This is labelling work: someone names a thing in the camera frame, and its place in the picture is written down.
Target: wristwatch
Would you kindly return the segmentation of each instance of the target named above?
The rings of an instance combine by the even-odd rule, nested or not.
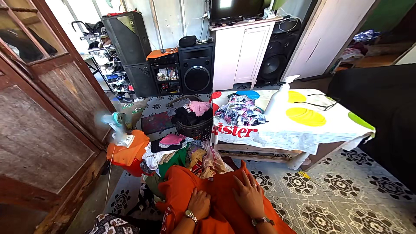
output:
[[[195,222],[195,224],[198,222],[198,220],[196,219],[195,215],[192,213],[191,210],[186,210],[185,215],[186,217],[192,219]]]
[[[271,219],[268,219],[267,217],[261,217],[258,219],[251,219],[251,223],[253,224],[253,226],[256,226],[257,224],[260,223],[270,223],[271,225],[275,225],[275,222]]]

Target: hand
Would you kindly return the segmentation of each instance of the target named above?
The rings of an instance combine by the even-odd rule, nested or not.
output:
[[[243,211],[246,212],[252,219],[265,217],[263,195],[260,185],[256,184],[252,174],[249,175],[249,179],[245,172],[242,172],[244,184],[236,176],[234,176],[234,179],[240,188],[240,194],[233,189],[235,200],[241,209],[243,209]]]
[[[197,193],[196,188],[194,188],[188,210],[192,211],[197,220],[204,219],[209,215],[210,200],[211,195],[202,190]]]

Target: black plastic basket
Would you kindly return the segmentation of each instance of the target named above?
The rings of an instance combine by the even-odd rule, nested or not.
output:
[[[181,99],[185,99],[185,98],[189,98],[189,100],[192,101],[192,102],[202,102],[201,99],[199,99],[195,96],[186,95],[186,96],[179,97],[179,98],[171,101],[169,103],[169,107],[171,107],[174,102],[177,102],[177,101],[179,101]],[[176,130],[178,131],[179,134],[182,134],[186,137],[192,137],[195,140],[204,141],[204,140],[209,140],[211,138],[213,120],[214,120],[214,117],[211,117],[210,119],[208,119],[208,120],[206,120],[202,123],[193,125],[193,126],[183,125],[179,122],[176,122],[175,127],[176,127]]]

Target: orange dress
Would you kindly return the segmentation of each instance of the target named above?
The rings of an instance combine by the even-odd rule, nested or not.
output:
[[[134,135],[134,139],[129,148],[116,146],[112,142],[108,145],[108,160],[111,160],[111,155],[113,155],[112,162],[117,162],[126,166],[130,166],[134,158],[141,160],[141,157],[146,152],[144,148],[149,144],[149,138],[140,130],[133,130],[131,134]]]
[[[245,162],[235,172],[214,175],[213,180],[200,179],[184,167],[172,166],[166,173],[166,182],[158,188],[166,197],[166,202],[158,202],[156,206],[165,212],[161,234],[171,233],[184,217],[193,189],[206,191],[211,195],[211,210],[208,218],[198,221],[195,234],[256,234],[256,228],[251,224],[251,218],[238,206],[231,188],[239,191],[233,178],[243,180],[241,170],[249,171]],[[274,228],[279,234],[296,234],[273,209],[270,201],[263,195],[266,216],[275,222]]]

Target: tablecloth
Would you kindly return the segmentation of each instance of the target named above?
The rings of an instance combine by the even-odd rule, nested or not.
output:
[[[255,105],[265,110],[270,97],[277,90],[238,91],[255,99]],[[235,93],[214,92],[212,94],[213,111],[227,104],[228,95]],[[374,133],[375,129],[337,103],[327,111],[306,103],[328,106],[335,103],[319,90],[296,89],[289,91],[289,101],[282,104],[276,116],[267,117],[268,123],[257,126],[232,126],[214,116],[213,132],[219,141],[247,144],[261,148],[301,150],[316,154],[319,143],[351,142],[346,149],[356,147],[361,139]]]

